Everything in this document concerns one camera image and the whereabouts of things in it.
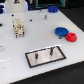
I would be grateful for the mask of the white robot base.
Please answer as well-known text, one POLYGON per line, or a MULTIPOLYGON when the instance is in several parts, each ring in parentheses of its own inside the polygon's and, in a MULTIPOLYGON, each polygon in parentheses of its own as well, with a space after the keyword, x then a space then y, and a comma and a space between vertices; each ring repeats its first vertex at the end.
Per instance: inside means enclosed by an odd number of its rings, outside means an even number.
POLYGON ((25 0, 6 0, 5 10, 7 13, 24 12, 27 10, 25 0))

